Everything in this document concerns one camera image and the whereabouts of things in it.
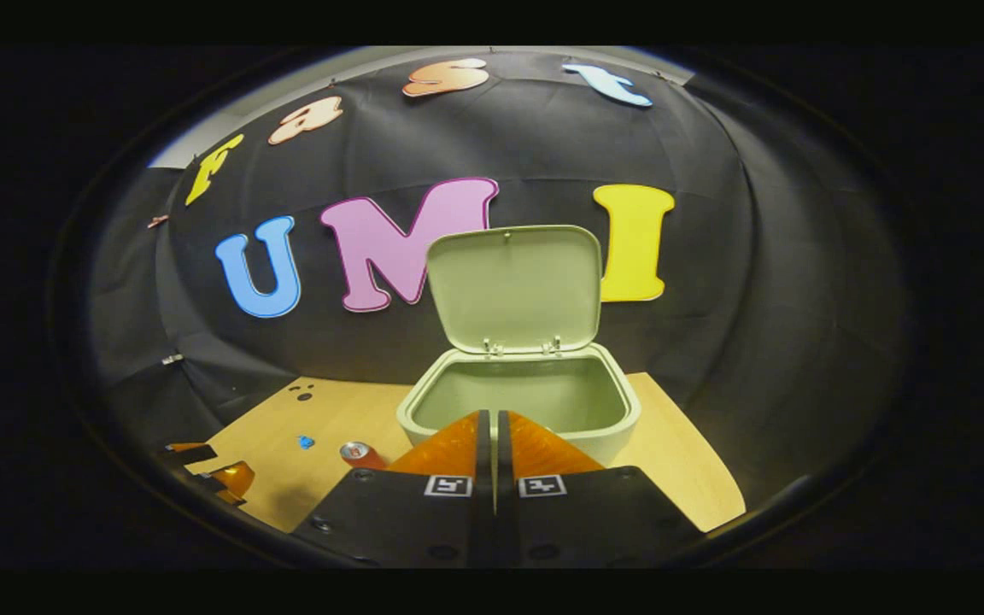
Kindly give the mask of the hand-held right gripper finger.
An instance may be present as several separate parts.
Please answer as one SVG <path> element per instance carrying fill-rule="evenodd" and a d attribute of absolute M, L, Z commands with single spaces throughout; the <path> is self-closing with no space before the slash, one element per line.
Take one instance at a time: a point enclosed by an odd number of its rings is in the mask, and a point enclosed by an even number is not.
<path fill-rule="evenodd" d="M 640 467 L 604 467 L 519 413 L 496 427 L 497 564 L 663 568 L 706 536 Z"/>
<path fill-rule="evenodd" d="M 442 430 L 461 437 L 460 471 L 352 468 L 293 537 L 352 567 L 491 565 L 493 468 L 488 410 Z"/>

